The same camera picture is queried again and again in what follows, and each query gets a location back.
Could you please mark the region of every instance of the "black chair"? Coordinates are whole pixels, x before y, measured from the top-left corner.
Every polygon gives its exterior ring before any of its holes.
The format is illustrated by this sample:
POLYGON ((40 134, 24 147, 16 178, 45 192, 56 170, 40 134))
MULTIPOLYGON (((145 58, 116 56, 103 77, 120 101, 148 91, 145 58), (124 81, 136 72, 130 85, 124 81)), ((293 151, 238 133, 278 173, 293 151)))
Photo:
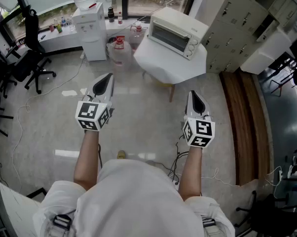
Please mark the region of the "black chair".
POLYGON ((0 52, 0 82, 2 81, 2 84, 0 86, 0 92, 3 92, 4 98, 7 98, 6 95, 6 89, 9 83, 14 83, 17 85, 16 81, 13 81, 10 79, 12 69, 14 68, 14 64, 7 64, 7 61, 3 57, 3 55, 0 52))
POLYGON ((235 227, 239 228, 249 221, 253 231, 271 237, 290 236, 297 229, 297 213, 284 211, 284 209, 292 209, 297 206, 275 207, 276 201, 287 203, 288 197, 275 199, 273 194, 270 194, 264 201, 256 201, 256 191, 253 191, 253 195, 251 209, 236 208, 236 211, 246 211, 248 214, 240 224, 235 224, 235 227))
POLYGON ((31 71, 33 72, 31 78, 26 83, 25 88, 29 89, 29 84, 35 79, 36 80, 36 91, 38 94, 41 94, 41 90, 38 88, 38 78, 40 75, 52 74, 53 77, 56 77, 56 73, 53 71, 43 71, 44 65, 51 60, 47 58, 41 65, 38 63, 44 59, 45 50, 38 41, 38 29, 39 29, 39 20, 35 10, 30 9, 28 5, 22 12, 23 17, 25 17, 26 24, 26 38, 25 44, 31 50, 27 50, 22 56, 20 56, 16 50, 17 46, 10 49, 6 58, 13 54, 17 57, 18 61, 15 63, 15 68, 12 72, 13 76, 18 81, 23 81, 27 76, 30 75, 31 71))

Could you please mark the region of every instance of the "yellow object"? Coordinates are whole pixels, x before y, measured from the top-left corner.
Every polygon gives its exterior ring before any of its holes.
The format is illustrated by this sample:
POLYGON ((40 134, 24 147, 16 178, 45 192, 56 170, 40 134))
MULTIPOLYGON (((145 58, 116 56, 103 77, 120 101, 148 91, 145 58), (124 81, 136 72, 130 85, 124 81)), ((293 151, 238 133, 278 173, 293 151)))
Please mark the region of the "yellow object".
POLYGON ((123 150, 120 150, 117 154, 117 159, 125 159, 126 158, 126 153, 123 150))
POLYGON ((62 32, 62 26, 61 26, 61 24, 59 23, 59 24, 57 24, 56 26, 55 26, 55 28, 58 30, 58 32, 59 33, 61 33, 62 32))

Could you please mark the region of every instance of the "locker door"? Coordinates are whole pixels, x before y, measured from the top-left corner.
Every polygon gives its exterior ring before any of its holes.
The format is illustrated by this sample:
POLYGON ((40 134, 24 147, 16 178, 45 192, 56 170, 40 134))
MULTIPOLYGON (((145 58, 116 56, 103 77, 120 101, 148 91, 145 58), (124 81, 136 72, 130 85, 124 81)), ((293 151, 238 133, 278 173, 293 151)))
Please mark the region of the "locker door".
POLYGON ((297 3, 291 0, 278 18, 280 25, 285 26, 285 24, 290 20, 296 11, 297 3))
POLYGON ((250 0, 227 0, 218 13, 218 20, 236 27, 242 25, 242 21, 248 13, 250 0))
POLYGON ((267 15, 268 11, 266 9, 262 8, 257 3, 252 3, 251 7, 242 20, 241 26, 239 26, 238 29, 244 31, 246 34, 252 35, 267 17, 267 15))
POLYGON ((229 64, 229 61, 231 60, 231 56, 229 54, 225 53, 219 53, 216 56, 216 62, 212 66, 212 71, 213 73, 220 73, 221 71, 224 71, 226 66, 229 64))
POLYGON ((214 71, 214 67, 216 65, 216 62, 217 62, 217 59, 216 59, 216 56, 217 56, 218 53, 208 53, 207 55, 207 72, 208 73, 212 73, 214 71))
POLYGON ((229 39, 228 29, 225 23, 216 21, 212 24, 210 30, 203 39, 203 46, 208 52, 220 52, 229 39))
POLYGON ((245 49, 250 42, 250 37, 246 35, 243 31, 237 29, 237 28, 231 28, 229 29, 229 39, 228 41, 223 45, 222 50, 225 53, 229 53, 233 56, 238 56, 240 51, 245 49))
POLYGON ((230 59, 225 68, 224 68, 224 72, 230 72, 230 73, 234 73, 237 69, 239 68, 239 64, 236 60, 234 59, 230 59))
POLYGON ((285 4, 287 0, 275 0, 271 7, 269 8, 269 12, 272 16, 277 17, 277 13, 280 11, 281 7, 285 4))

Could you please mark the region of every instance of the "black window frame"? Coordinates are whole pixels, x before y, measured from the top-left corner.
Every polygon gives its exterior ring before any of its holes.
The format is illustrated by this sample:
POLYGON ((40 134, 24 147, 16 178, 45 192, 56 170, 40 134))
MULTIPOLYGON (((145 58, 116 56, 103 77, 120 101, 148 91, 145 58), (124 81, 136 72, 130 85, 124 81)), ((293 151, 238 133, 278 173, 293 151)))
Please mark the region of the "black window frame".
MULTIPOLYGON (((10 20, 12 20, 14 17, 18 16, 20 13, 22 13, 22 11, 24 10, 24 8, 26 8, 26 6, 27 6, 25 0, 17 0, 17 1, 18 1, 18 5, 20 6, 18 9, 16 9, 12 13, 10 13, 5 18, 2 18, 1 17, 1 14, 0 14, 0 33, 2 34, 2 36, 4 37, 4 39, 6 40, 6 42, 10 46, 15 46, 16 45, 16 43, 15 43, 16 42, 16 38, 13 37, 13 33, 7 27, 7 22, 10 21, 10 20)), ((139 19, 139 18, 142 18, 142 17, 145 16, 145 18, 143 18, 141 21, 144 21, 146 23, 149 23, 149 21, 150 21, 150 15, 145 15, 145 14, 132 14, 132 15, 129 15, 128 14, 128 2, 129 2, 129 0, 122 0, 122 18, 124 20, 129 19, 129 18, 139 19)), ((194 2, 194 0, 188 0, 187 1, 187 4, 185 6, 185 10, 184 10, 184 14, 187 14, 187 15, 189 14, 193 2, 194 2)), ((40 30, 39 30, 39 32, 45 32, 45 31, 49 31, 49 27, 40 28, 40 30)))

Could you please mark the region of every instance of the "floor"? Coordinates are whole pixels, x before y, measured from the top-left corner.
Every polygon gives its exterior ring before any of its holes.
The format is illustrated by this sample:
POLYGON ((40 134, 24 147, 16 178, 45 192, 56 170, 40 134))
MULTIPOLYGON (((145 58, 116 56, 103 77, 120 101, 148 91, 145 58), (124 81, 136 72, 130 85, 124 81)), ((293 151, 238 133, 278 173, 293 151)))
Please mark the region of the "floor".
MULTIPOLYGON (((80 55, 81 51, 77 51, 50 57, 52 63, 45 68, 55 71, 57 77, 39 79, 42 95, 28 101, 31 106, 28 113, 21 106, 28 98, 36 96, 34 83, 28 91, 23 87, 25 82, 11 86, 7 100, 2 101, 4 114, 14 116, 14 120, 0 122, 1 129, 9 134, 8 138, 0 134, 0 160, 1 175, 10 188, 27 195, 41 187, 48 190, 56 180, 73 180, 76 158, 70 155, 77 154, 84 136, 74 119, 77 102, 93 79, 108 72, 113 72, 115 79, 111 99, 114 112, 100 133, 103 162, 116 158, 119 150, 125 150, 128 158, 153 160, 170 167, 176 157, 175 143, 182 135, 187 94, 194 89, 208 101, 216 122, 215 139, 203 153, 202 176, 213 177, 218 168, 217 178, 235 184, 233 136, 218 75, 204 74, 177 84, 173 102, 169 103, 169 89, 156 84, 148 74, 143 77, 143 70, 138 65, 134 64, 128 71, 117 71, 109 61, 82 62, 80 55), (73 77, 80 65, 79 74, 73 80, 43 94, 73 77), (14 151, 13 162, 22 187, 12 165, 12 151, 21 133, 22 139, 14 151)), ((188 150, 184 139, 179 142, 179 150, 188 150)), ((184 163, 185 158, 181 158, 177 173, 181 173, 184 163)), ((249 207, 253 190, 265 195, 271 192, 272 187, 265 180, 232 187, 215 179, 202 179, 202 194, 214 198, 232 223, 244 217, 245 214, 235 209, 238 206, 249 207)))
MULTIPOLYGON (((277 84, 271 80, 280 82, 288 75, 283 70, 270 78, 273 72, 271 69, 266 69, 258 76, 258 79, 269 113, 274 149, 274 168, 281 166, 284 177, 287 177, 294 151, 297 149, 297 93, 289 82, 282 87, 281 97, 279 97, 280 90, 271 94, 271 91, 277 87, 277 84)), ((278 175, 275 175, 274 183, 278 182, 278 175)), ((297 182, 282 181, 275 192, 276 197, 283 198, 289 194, 289 205, 297 204, 297 192, 292 192, 292 187, 296 184, 297 182)))

